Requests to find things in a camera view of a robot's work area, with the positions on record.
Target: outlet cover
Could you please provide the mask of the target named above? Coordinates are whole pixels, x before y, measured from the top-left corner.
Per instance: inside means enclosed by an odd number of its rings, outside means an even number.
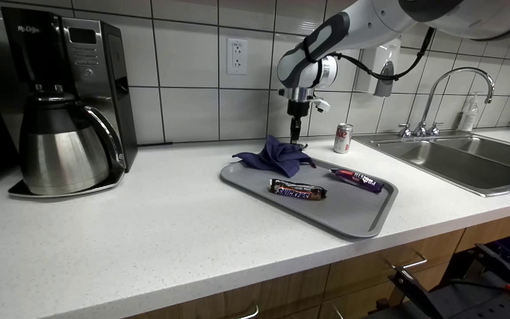
[[[247,40],[227,38],[227,74],[247,74]]]

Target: stainless steel sink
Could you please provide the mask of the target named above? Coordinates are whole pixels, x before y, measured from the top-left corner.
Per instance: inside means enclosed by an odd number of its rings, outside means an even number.
[[[398,138],[362,135],[355,140],[480,196],[510,193],[510,144],[469,133]]]

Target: diet coke can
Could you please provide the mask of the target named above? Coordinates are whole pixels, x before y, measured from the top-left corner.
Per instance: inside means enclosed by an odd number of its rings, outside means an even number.
[[[350,141],[354,126],[351,124],[340,123],[336,129],[336,139],[334,140],[334,152],[347,153],[350,150]]]

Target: coffee maker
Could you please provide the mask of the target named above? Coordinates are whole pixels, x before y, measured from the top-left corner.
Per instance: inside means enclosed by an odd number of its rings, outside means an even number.
[[[2,8],[24,101],[12,195],[62,197],[117,185],[136,156],[121,32],[102,21]]]

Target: carafe handle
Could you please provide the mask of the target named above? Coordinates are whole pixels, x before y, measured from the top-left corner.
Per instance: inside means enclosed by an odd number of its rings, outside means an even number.
[[[89,119],[96,128],[97,134],[102,137],[105,145],[107,145],[107,151],[109,157],[112,159],[113,169],[120,168],[125,170],[126,164],[125,157],[123,156],[123,149],[121,148],[121,140],[111,123],[95,107],[85,105],[84,111],[89,115]]]

